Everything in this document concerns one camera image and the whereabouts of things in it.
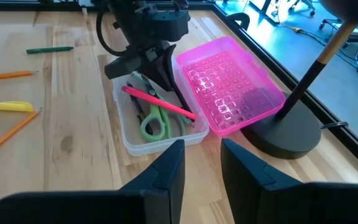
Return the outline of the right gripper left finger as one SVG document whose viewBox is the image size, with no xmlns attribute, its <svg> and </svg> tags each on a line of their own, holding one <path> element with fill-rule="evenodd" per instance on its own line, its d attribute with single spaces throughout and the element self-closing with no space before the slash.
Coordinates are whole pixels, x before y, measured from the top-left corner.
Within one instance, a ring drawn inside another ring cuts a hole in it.
<svg viewBox="0 0 358 224">
<path fill-rule="evenodd" d="M 185 142 L 172 143 L 118 190 L 22 192 L 0 199 L 0 224 L 179 224 Z"/>
</svg>

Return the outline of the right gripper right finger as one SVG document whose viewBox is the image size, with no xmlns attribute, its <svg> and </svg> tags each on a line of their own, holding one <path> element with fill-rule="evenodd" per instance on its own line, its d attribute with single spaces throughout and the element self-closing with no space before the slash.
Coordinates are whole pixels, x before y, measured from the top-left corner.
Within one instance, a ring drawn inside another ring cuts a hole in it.
<svg viewBox="0 0 358 224">
<path fill-rule="evenodd" d="M 230 139 L 221 169 L 236 224 L 358 224 L 358 184 L 302 183 Z"/>
</svg>

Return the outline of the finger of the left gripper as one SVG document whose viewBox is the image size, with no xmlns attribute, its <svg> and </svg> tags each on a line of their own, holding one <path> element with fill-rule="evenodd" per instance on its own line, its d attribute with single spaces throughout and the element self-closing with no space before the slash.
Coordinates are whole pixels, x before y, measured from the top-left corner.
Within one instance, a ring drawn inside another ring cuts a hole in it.
<svg viewBox="0 0 358 224">
<path fill-rule="evenodd" d="M 172 91 L 172 49 L 166 49 L 153 61 L 140 57 L 119 57 L 105 65 L 104 72 L 110 80 L 138 72 L 165 91 Z"/>
<path fill-rule="evenodd" d="M 167 62 L 165 63 L 166 69 L 168 70 L 167 72 L 167 77 L 168 80 L 173 88 L 173 91 L 175 92 L 175 94 L 177 95 L 178 99 L 180 100 L 180 103 L 183 107 L 184 110 L 187 110 L 189 112 L 191 112 L 190 107 L 188 106 L 185 98 L 183 97 L 180 89 L 178 88 L 177 84 L 175 83 L 175 79 L 174 79 L 174 66 L 173 63 L 175 61 L 175 58 L 173 57 L 173 51 L 175 49 L 176 45 L 171 45 L 167 48 L 167 55 L 165 56 L 165 59 L 167 60 Z"/>
</svg>

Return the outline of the dark pen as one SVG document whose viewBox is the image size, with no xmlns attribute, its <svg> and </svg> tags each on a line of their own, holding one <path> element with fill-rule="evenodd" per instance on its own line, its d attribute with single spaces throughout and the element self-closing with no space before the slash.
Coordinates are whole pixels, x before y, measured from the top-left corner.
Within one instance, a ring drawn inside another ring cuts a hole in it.
<svg viewBox="0 0 358 224">
<path fill-rule="evenodd" d="M 145 119 L 145 113 L 144 113 L 144 111 L 142 109 L 140 101 L 139 101 L 138 98 L 136 98 L 135 96 L 132 96 L 132 95 L 130 96 L 130 98 L 131 98 L 131 101 L 133 102 L 133 104 L 134 104 L 134 106 L 135 106 L 135 108 L 137 110 L 137 118 L 139 120 L 139 123 L 142 123 L 143 120 Z M 151 126 L 149 124 L 147 124 L 145 126 L 145 131 L 146 131 L 146 133 L 153 135 L 153 130 L 152 130 L 152 128 L 151 128 Z"/>
</svg>

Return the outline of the pink highlighter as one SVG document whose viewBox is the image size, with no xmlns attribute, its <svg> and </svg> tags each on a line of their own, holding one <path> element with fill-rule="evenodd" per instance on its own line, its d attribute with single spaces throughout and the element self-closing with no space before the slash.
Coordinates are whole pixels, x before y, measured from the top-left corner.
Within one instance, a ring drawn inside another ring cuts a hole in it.
<svg viewBox="0 0 358 224">
<path fill-rule="evenodd" d="M 157 97 L 154 97 L 150 94 L 147 94 L 147 93 L 144 93 L 136 88 L 133 88 L 133 87 L 129 87 L 129 86 L 122 86 L 121 87 L 121 90 L 123 92 L 126 92 L 128 94 L 130 94 L 131 96 L 134 96 L 134 97 L 137 97 L 137 98 L 140 98 L 148 103 L 151 103 L 153 105 L 157 105 L 157 106 L 160 106 L 162 108 L 165 108 L 167 110 L 170 110 L 172 112 L 175 112 L 175 113 L 178 113 L 178 114 L 181 114 L 187 118 L 190 118 L 192 120 L 195 120 L 196 119 L 196 115 L 194 113 L 191 113 L 189 111 L 186 111 L 184 109 L 181 109 L 180 107 L 177 107 L 173 104 L 170 104 L 170 103 L 167 103 Z"/>
</svg>

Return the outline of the clear supply box pink lid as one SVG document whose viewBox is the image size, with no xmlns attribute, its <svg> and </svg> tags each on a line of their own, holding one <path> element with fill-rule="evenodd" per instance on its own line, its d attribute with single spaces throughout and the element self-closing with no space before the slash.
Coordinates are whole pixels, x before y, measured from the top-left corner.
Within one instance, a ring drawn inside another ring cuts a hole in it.
<svg viewBox="0 0 358 224">
<path fill-rule="evenodd" d="M 266 69 L 230 37 L 218 38 L 180 54 L 173 66 L 175 83 L 197 119 L 186 125 L 184 136 L 180 136 L 172 120 L 171 139 L 147 142 L 140 134 L 137 110 L 130 94 L 121 90 L 122 86 L 132 86 L 146 92 L 140 75 L 134 72 L 112 80 L 122 140 L 133 156 L 162 152 L 177 139 L 183 139 L 187 146 L 195 145 L 210 131 L 225 136 L 275 114 L 285 102 L 284 94 L 271 81 Z M 151 85 L 168 103 L 182 107 L 175 92 L 165 91 L 156 83 Z M 149 103 L 139 101 L 147 116 Z"/>
</svg>

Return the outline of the green scissors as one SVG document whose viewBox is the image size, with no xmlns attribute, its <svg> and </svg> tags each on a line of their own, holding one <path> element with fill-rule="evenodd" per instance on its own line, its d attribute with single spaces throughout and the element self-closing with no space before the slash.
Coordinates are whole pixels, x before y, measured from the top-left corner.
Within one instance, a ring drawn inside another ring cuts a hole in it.
<svg viewBox="0 0 358 224">
<path fill-rule="evenodd" d="M 163 139 L 173 138 L 172 120 L 175 120 L 180 136 L 186 135 L 186 125 L 190 124 L 190 120 L 182 114 L 162 108 L 159 105 L 149 103 L 149 114 L 140 123 L 140 134 L 147 142 L 156 142 Z M 158 133 L 148 133 L 147 126 L 158 125 Z"/>
</svg>

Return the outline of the green crayon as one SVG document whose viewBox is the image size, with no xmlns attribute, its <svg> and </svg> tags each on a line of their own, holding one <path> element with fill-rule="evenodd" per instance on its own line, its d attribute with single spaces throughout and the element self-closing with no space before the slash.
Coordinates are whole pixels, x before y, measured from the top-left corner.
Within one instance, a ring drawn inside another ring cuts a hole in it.
<svg viewBox="0 0 358 224">
<path fill-rule="evenodd" d="M 38 49 L 27 49 L 27 54 L 42 54 L 42 53 L 52 53 L 52 52 L 65 52 L 74 49 L 74 47 L 45 47 Z"/>
</svg>

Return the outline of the orange pencil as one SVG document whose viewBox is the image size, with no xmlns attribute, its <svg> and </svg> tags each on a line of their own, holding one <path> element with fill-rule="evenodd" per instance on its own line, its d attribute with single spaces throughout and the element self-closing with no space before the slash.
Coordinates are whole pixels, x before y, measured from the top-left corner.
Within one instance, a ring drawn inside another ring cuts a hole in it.
<svg viewBox="0 0 358 224">
<path fill-rule="evenodd" d="M 33 74 L 35 74 L 35 71 L 30 71 L 30 70 L 0 73 L 0 79 L 26 77 L 26 76 L 31 76 Z"/>
<path fill-rule="evenodd" d="M 10 130 L 8 130 L 7 132 L 5 132 L 1 137 L 0 137 L 0 145 L 2 145 L 3 143 L 5 143 L 9 138 L 11 138 L 13 135 L 15 135 L 15 133 L 17 133 L 18 131 L 20 131 L 24 126 L 26 126 L 28 123 L 30 123 L 38 114 L 39 114 L 39 110 L 35 110 L 31 113 L 29 113 L 29 115 L 27 117 L 25 117 L 23 120 L 21 120 L 19 123 L 17 123 L 15 126 L 13 126 Z"/>
</svg>

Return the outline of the yellow highlighter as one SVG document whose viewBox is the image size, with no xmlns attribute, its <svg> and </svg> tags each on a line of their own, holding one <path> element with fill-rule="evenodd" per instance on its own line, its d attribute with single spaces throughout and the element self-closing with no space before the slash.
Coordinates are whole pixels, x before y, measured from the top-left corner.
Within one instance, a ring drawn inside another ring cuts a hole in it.
<svg viewBox="0 0 358 224">
<path fill-rule="evenodd" d="M 2 101 L 0 111 L 33 112 L 33 106 L 25 101 Z"/>
</svg>

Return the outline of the white globe lamp black base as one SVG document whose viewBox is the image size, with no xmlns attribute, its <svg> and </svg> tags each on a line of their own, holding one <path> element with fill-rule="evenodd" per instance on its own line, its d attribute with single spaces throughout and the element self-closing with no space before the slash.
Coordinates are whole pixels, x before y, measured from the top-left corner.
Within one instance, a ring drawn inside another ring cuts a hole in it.
<svg viewBox="0 0 358 224">
<path fill-rule="evenodd" d="M 342 20 L 342 25 L 288 95 L 283 107 L 274 115 L 242 129 L 251 144 L 273 157 L 298 159 L 319 144 L 318 120 L 300 98 L 358 26 L 358 0 L 319 1 L 325 10 Z"/>
</svg>

